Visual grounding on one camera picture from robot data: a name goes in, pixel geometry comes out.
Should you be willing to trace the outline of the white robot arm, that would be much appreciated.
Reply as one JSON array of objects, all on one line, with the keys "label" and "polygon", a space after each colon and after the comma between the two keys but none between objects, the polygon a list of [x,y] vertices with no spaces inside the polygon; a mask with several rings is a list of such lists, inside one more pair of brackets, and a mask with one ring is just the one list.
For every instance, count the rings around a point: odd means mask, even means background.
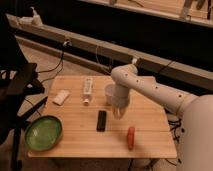
[{"label": "white robot arm", "polygon": [[134,64],[115,67],[113,114],[121,119],[130,102],[131,89],[182,119],[176,171],[213,171],[213,94],[197,96],[137,75]]}]

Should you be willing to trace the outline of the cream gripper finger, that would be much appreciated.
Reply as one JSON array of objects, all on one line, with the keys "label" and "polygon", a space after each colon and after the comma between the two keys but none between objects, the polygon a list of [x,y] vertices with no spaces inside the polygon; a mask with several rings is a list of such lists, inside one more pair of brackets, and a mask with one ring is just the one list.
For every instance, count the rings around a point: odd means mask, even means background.
[{"label": "cream gripper finger", "polygon": [[119,108],[119,107],[113,107],[112,112],[113,112],[113,115],[116,119],[121,119],[124,116],[126,109],[125,108]]}]

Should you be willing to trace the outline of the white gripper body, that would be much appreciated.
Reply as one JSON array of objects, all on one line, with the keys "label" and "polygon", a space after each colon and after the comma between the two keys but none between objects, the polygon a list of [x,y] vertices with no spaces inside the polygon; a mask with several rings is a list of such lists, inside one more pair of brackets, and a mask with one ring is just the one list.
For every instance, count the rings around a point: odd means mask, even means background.
[{"label": "white gripper body", "polygon": [[112,105],[118,108],[127,107],[130,101],[129,93],[129,88],[122,85],[115,85],[111,100]]}]

